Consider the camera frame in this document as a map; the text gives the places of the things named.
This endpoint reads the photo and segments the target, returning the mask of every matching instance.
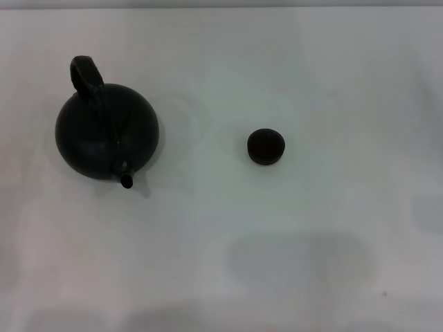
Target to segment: teapot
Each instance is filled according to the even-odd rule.
[[[131,188],[134,172],[159,142],[154,109],[134,90],[105,84],[91,57],[74,57],[71,81],[77,93],[64,104],[55,125],[60,154],[84,176],[115,179]]]

